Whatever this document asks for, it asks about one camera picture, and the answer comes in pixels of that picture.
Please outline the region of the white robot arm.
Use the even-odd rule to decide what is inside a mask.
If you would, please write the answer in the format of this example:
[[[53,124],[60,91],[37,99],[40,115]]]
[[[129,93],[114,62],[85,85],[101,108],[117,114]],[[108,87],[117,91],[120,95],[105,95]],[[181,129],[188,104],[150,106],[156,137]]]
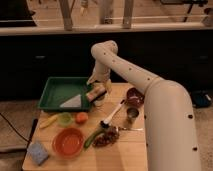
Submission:
[[[90,82],[102,83],[115,72],[145,95],[148,171],[202,171],[195,116],[188,91],[117,55],[110,40],[91,47],[95,59]]]

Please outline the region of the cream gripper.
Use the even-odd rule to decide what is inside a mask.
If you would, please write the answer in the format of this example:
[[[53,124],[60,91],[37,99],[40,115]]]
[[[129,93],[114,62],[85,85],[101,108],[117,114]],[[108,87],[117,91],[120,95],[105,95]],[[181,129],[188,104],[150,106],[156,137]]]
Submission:
[[[112,82],[110,80],[110,69],[106,66],[95,66],[92,75],[87,80],[86,84],[93,84],[95,81],[105,83],[105,88],[110,94],[112,92]]]

